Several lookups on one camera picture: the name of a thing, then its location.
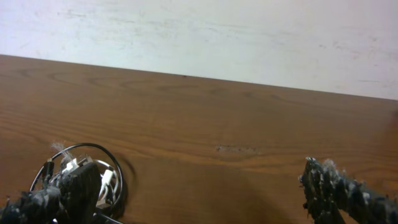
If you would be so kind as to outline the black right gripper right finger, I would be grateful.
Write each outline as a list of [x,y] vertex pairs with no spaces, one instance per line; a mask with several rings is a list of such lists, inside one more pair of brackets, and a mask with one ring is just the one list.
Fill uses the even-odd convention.
[[348,178],[331,159],[307,157],[298,180],[305,195],[303,207],[314,223],[344,223],[341,211],[357,223],[397,223],[396,198]]

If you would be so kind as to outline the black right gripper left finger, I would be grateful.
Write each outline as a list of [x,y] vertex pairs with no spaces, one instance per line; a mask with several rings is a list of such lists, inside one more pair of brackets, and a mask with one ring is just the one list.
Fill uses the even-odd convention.
[[101,188],[98,166],[87,163],[40,190],[23,192],[1,209],[1,224],[90,223]]

